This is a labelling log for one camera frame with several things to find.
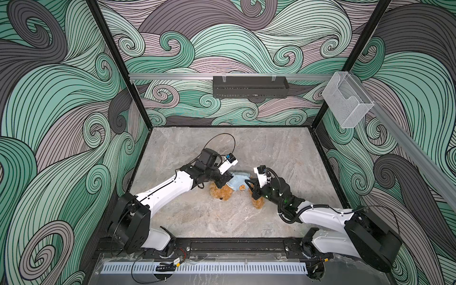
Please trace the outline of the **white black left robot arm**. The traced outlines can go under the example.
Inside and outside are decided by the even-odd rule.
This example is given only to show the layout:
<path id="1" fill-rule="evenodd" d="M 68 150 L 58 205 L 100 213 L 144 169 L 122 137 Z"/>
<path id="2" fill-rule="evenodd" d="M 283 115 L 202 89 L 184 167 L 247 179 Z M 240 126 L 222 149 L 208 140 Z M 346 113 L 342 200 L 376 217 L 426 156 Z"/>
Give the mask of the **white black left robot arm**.
<path id="1" fill-rule="evenodd" d="M 145 192 L 122 195 L 110 217 L 108 233 L 126 254 L 141 248 L 154 249 L 170 255 L 173 235 L 164 228 L 152 229 L 151 218 L 166 204 L 198 186 L 213 182 L 221 188 L 233 175 L 229 172 L 238 160 L 233 153 L 225 156 L 204 148 L 199 156 L 175 170 L 163 183 Z"/>

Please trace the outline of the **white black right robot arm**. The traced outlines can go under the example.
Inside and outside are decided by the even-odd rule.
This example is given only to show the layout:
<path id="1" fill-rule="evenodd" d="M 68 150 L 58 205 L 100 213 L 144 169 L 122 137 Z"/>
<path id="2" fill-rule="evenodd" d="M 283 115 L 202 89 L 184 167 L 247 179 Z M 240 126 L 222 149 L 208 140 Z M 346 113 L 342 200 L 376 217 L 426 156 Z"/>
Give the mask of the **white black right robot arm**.
<path id="1" fill-rule="evenodd" d="M 392 271 L 403 241 L 396 230 L 373 212 L 373 206 L 338 209 L 312 203 L 293 195 L 283 178 L 247 179 L 245 183 L 253 199 L 265 198 L 277 206 L 283 222 L 313 225 L 302 240 L 305 255 L 345 255 L 361 259 L 378 271 Z"/>

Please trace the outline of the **brown teddy bear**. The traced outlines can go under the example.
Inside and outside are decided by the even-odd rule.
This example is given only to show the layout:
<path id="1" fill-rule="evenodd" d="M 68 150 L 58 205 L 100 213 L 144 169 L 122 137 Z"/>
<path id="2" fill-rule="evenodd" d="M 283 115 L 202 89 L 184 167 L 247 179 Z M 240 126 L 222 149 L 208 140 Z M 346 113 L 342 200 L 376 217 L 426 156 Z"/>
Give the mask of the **brown teddy bear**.
<path id="1" fill-rule="evenodd" d="M 262 209 L 264 204 L 265 204 L 265 200 L 262 197 L 260 197 L 259 199 L 254 199 L 252 197 L 252 191 L 249 189 L 248 186 L 245 186 L 245 185 L 236 186 L 235 189 L 231 188 L 228 185 L 224 185 L 221 188 L 218 188 L 217 185 L 214 182 L 211 182 L 210 185 L 209 185 L 209 190 L 210 190 L 210 195 L 213 198 L 219 199 L 219 200 L 222 200 L 222 201 L 229 200 L 234 192 L 249 191 L 249 194 L 251 196 L 252 205 L 256 209 Z"/>

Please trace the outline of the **light blue bear hoodie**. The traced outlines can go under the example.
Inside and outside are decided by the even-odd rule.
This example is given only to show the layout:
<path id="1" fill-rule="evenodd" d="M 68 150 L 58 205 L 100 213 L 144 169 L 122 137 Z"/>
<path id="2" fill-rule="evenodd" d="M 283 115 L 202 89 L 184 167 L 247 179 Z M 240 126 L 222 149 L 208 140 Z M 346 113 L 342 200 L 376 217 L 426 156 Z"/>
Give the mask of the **light blue bear hoodie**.
<path id="1" fill-rule="evenodd" d="M 249 188 L 245 182 L 251 178 L 251 174 L 247 172 L 233 172 L 232 178 L 226 183 L 226 185 L 234 191 L 244 191 Z"/>

